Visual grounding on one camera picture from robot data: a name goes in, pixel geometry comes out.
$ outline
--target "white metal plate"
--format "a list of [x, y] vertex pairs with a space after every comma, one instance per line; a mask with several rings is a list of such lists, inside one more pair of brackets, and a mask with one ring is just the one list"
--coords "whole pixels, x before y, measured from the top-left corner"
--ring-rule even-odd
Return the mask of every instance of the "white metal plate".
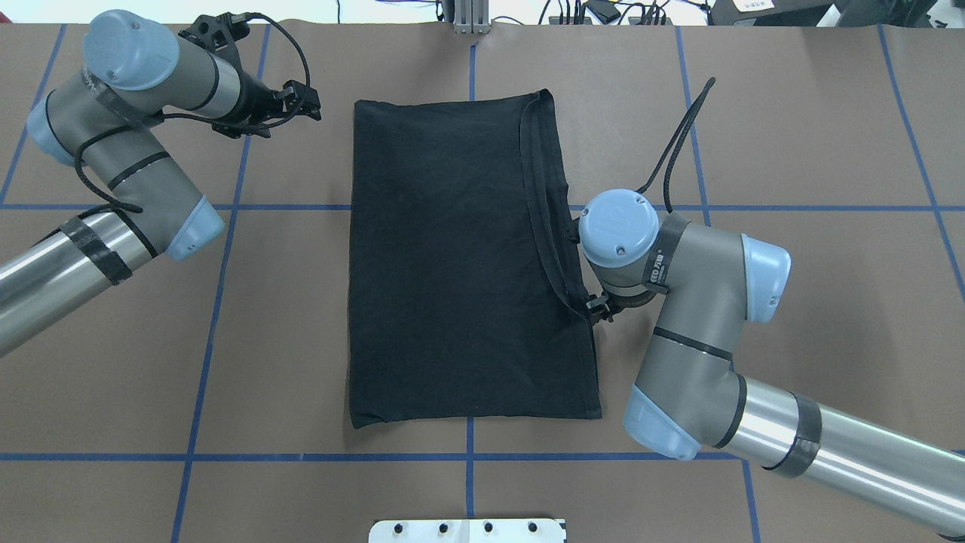
[[563, 519], [379, 521], [369, 531], [369, 543], [566, 543], [566, 521]]

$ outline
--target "black cloth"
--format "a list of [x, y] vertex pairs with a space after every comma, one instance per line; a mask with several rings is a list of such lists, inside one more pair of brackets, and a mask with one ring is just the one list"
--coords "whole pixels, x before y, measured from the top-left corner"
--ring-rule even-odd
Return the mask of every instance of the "black cloth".
[[600, 418], [553, 97], [355, 104], [352, 425]]

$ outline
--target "folded cloth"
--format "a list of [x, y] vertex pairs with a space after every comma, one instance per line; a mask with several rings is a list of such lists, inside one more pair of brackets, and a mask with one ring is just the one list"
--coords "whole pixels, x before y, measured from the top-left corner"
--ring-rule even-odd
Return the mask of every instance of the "folded cloth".
[[553, 97], [355, 103], [352, 425], [600, 418]]

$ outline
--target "light blue cap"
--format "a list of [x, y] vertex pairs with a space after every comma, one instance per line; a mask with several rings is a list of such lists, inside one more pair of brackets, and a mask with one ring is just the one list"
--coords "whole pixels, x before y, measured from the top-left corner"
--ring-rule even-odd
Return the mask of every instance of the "light blue cap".
[[164, 25], [124, 10], [104, 12], [84, 36], [91, 73], [125, 91], [157, 86], [178, 65], [178, 39]]
[[744, 243], [744, 272], [747, 275], [747, 320], [767, 323], [774, 317], [790, 275], [790, 254], [782, 247], [761, 242], [747, 234]]
[[693, 460], [701, 450], [690, 434], [667, 416], [636, 385], [630, 389], [630, 402], [623, 416], [623, 429], [637, 443], [677, 460]]
[[47, 119], [47, 99], [43, 99], [30, 110], [27, 115], [27, 133], [30, 139], [34, 140], [41, 151], [54, 157], [55, 160], [66, 166], [73, 166], [73, 155], [64, 149], [64, 146], [57, 141], [57, 136], [50, 129], [50, 121]]
[[224, 229], [225, 221], [221, 220], [221, 215], [211, 207], [207, 197], [202, 196], [165, 252], [177, 261], [184, 260], [211, 243]]
[[622, 268], [647, 254], [660, 231], [657, 211], [643, 195], [626, 188], [597, 194], [580, 217], [580, 244], [601, 268]]

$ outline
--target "robotic arm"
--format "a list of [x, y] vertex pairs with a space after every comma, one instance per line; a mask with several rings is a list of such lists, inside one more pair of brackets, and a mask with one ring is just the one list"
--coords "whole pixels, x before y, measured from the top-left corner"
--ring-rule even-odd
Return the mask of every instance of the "robotic arm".
[[692, 223], [663, 224], [641, 194], [596, 196], [580, 242], [603, 318], [665, 295], [623, 419], [637, 442], [690, 460], [701, 443], [806, 477], [965, 541], [965, 457], [735, 373], [745, 321], [773, 317], [790, 272], [775, 245]]
[[[47, 95], [27, 120], [37, 145], [108, 201], [74, 217], [0, 267], [0, 357], [103, 292], [159, 253], [187, 258], [218, 237], [224, 222], [150, 132], [190, 118], [215, 131], [269, 137], [295, 115], [320, 120], [317, 92], [288, 81], [268, 89], [241, 67], [234, 45], [260, 14], [203, 15], [175, 36], [130, 12], [98, 15], [84, 38], [86, 66]], [[165, 105], [203, 117], [164, 115]], [[266, 124], [268, 119], [281, 119]], [[114, 197], [91, 184], [85, 163]]]

